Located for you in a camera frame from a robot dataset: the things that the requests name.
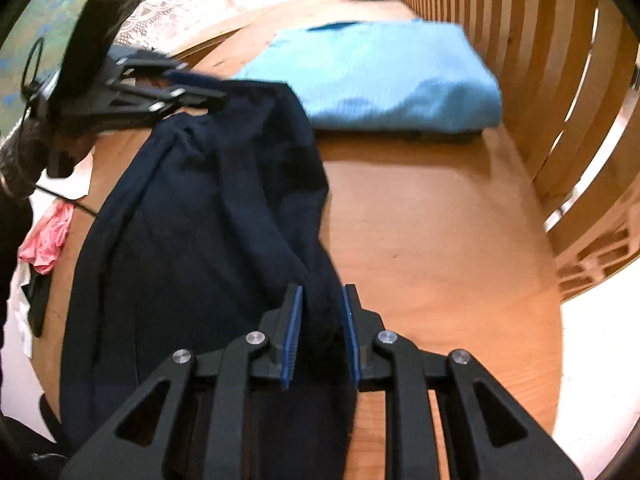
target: wooden seat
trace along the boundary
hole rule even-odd
[[[248,20],[196,69],[231,76],[283,28],[413,16],[399,0],[294,2]],[[101,206],[147,136],[98,142],[87,205]],[[335,132],[318,133],[318,143],[331,187],[321,237],[343,282],[356,283],[366,308],[422,348],[469,349],[551,431],[562,351],[556,266],[507,130],[485,130],[466,145]],[[68,298],[90,224],[75,213],[34,342],[33,366],[56,412]],[[383,406],[380,394],[360,396],[348,478],[383,477]]]

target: triangular cutout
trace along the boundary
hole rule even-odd
[[[494,447],[506,446],[527,436],[527,430],[485,383],[474,382],[474,392]]]
[[[118,426],[116,436],[139,446],[149,446],[156,434],[156,426],[170,386],[169,381],[156,384],[151,393]]]

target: folded black garment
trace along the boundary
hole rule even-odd
[[[305,288],[287,395],[259,399],[264,480],[341,479],[355,394],[340,281],[319,241],[328,184],[314,133],[283,84],[217,81],[217,114],[154,128],[100,210],[76,265],[60,378],[80,446],[172,352],[225,347]]]

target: black sleeve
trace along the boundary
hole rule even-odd
[[[0,348],[4,346],[4,324],[11,277],[15,270],[18,247],[31,228],[33,211],[29,200],[11,200],[0,190]],[[2,368],[0,363],[0,384]]]

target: blue folded cloth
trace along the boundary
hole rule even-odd
[[[288,83],[313,127],[455,134],[497,126],[495,77],[453,23],[284,30],[235,78]]]

